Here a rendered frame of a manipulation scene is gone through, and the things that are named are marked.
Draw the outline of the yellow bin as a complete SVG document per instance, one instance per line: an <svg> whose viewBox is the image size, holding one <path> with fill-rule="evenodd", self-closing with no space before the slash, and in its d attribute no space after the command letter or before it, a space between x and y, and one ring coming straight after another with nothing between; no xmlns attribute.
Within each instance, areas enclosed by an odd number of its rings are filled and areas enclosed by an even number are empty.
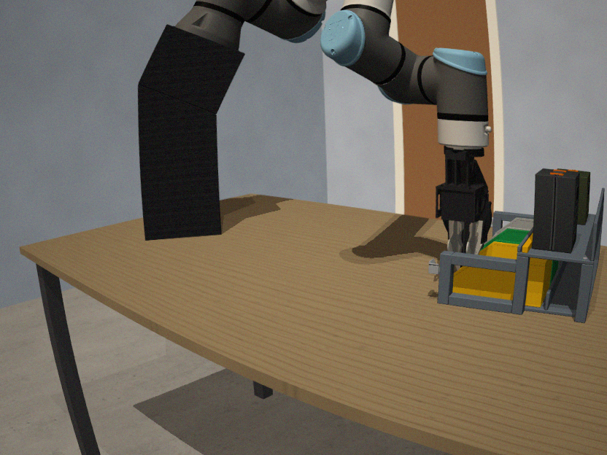
<svg viewBox="0 0 607 455"><path fill-rule="evenodd" d="M479 255L516 260L518 246L494 241ZM526 306L541 307L549 289L551 271L552 260L530 258ZM462 266L454 273L453 292L513 300L515 273Z"/></svg>

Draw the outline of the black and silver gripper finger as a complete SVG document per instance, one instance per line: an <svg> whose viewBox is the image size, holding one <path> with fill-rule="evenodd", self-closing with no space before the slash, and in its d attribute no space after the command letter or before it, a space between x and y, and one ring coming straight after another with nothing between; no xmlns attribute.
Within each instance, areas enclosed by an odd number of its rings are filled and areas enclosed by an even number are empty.
<svg viewBox="0 0 607 455"><path fill-rule="evenodd" d="M462 253L461 233L464 229L464 222L443 220L443 223L448 232L447 251Z"/></svg>
<svg viewBox="0 0 607 455"><path fill-rule="evenodd" d="M483 211L480 212L480 220L469 225L470 236L466 246L467 254L479 254L482 248L492 223L491 204L491 201L486 201Z"/></svg>

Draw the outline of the grey metal rack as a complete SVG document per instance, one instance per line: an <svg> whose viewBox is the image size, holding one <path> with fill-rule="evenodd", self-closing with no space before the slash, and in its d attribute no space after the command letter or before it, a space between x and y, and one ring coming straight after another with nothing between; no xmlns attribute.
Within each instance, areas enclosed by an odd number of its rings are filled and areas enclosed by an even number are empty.
<svg viewBox="0 0 607 455"><path fill-rule="evenodd" d="M522 252L522 246L533 233L533 227L517 247L516 260L443 251L440 254L440 267L439 264L436 264L434 258L428 263L428 273L439 274L438 303L519 315L522 315L524 311L532 311L572 316L575 317L575 322L585 323L598 269L604 191L605 188L602 188L597 213L588 214L586 225L577 225L576 242L571 253L532 249L532 247L528 253ZM517 217L533 219L534 215L502 211L493 212L492 236L503 227L503 221L511 222ZM560 261L540 308L525 305L530 257ZM513 300L452 292L455 265L516 272Z"/></svg>

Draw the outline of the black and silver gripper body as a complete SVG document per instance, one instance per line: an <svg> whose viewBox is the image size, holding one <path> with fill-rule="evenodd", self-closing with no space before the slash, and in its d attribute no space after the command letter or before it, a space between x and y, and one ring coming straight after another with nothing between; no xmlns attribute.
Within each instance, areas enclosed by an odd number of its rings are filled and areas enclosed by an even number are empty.
<svg viewBox="0 0 607 455"><path fill-rule="evenodd" d="M444 146L444 154L445 183L436 186L436 218L441 216L444 220L478 222L480 212L488 201L489 191L484 188L484 183L479 183L474 173L474 157L483 157L484 148L457 150ZM470 159L471 163L469 163ZM438 209L438 195L440 195L440 209Z"/></svg>

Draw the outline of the yellow flat bar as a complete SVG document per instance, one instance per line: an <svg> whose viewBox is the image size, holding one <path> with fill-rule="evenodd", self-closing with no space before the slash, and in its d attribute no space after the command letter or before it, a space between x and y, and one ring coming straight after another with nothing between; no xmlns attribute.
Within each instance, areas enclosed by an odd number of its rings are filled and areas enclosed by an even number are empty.
<svg viewBox="0 0 607 455"><path fill-rule="evenodd" d="M530 248L532 247L532 243L533 243L533 233L531 234L529 239L525 242L525 244L522 246L522 252L528 253Z"/></svg>

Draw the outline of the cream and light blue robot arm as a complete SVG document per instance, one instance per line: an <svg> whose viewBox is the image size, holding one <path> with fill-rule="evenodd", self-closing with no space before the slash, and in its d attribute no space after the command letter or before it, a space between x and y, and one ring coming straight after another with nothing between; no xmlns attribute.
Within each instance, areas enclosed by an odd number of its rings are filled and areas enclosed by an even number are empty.
<svg viewBox="0 0 607 455"><path fill-rule="evenodd" d="M196 0L175 27L235 50L244 21L300 43L320 29L325 1ZM484 56L448 48L416 55L389 36L393 1L344 0L322 30L322 51L377 84L390 101L437 105L439 144L457 150L487 147L492 128Z"/></svg>

